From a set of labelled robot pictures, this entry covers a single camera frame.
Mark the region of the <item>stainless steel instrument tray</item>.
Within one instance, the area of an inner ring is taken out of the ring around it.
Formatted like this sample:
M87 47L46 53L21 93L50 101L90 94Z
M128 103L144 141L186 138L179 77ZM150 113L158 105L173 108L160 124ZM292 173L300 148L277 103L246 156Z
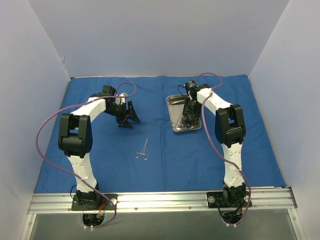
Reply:
M174 112L175 114L179 115L181 112L183 112L184 103L187 95L171 95L168 96L166 99L167 102L167 108L169 113L169 119L172 127L172 122L174 121ZM183 118L183 123L185 125L185 129L183 130L173 130L175 133L184 133L188 131L196 131L199 130L202 127L201 120L199 119L198 122L185 122L185 119Z

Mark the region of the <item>steel forceps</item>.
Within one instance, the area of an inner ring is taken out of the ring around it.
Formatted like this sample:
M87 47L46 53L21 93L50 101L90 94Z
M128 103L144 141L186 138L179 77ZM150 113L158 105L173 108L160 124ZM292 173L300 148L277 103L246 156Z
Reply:
M173 117L174 117L174 120L171 123L173 130L182 131L183 129L186 128L183 123L183 120L184 120L183 112L181 112L179 115L177 115L176 112L174 112Z
M148 138L146 138L142 150L135 154L136 159L142 158L145 161L148 160L149 157L148 157L148 154L146 153L147 144L148 144Z

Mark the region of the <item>blue surgical drape cloth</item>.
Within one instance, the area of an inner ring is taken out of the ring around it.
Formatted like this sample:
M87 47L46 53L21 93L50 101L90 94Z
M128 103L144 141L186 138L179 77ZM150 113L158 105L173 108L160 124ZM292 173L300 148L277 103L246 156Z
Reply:
M84 103L104 85L130 94L141 123L120 128L115 118L100 114L92 123L90 162L102 192L176 192L220 189L225 165L215 138L215 117L205 112L207 130L172 130L167 97L178 94L190 77L88 77L72 79L63 107ZM274 155L251 83L246 75L202 76L198 84L215 87L225 101L243 109L246 135L242 170L252 187L283 187L285 180ZM143 149L148 160L136 159Z

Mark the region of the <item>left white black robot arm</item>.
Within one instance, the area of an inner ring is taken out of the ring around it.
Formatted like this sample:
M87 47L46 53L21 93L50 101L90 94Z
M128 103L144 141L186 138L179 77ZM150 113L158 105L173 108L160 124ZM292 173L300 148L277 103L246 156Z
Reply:
M60 116L58 147L67 156L76 178L76 197L90 210L100 206L99 185L94 177L90 151L93 146L92 122L100 114L115 117L119 128L132 129L129 121L140 123L129 94L105 85L102 91L92 94L87 102L71 113Z

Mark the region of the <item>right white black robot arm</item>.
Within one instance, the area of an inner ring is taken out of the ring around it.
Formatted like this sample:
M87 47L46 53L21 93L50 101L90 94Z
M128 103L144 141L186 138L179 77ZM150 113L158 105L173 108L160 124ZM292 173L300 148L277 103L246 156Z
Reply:
M191 128L200 120L207 108L215 116L214 133L223 149L225 165L222 200L234 206L246 197L246 185L242 175L242 146L246 135L243 109L219 97L208 84L197 85L194 80L185 83L186 100L182 115L184 125Z

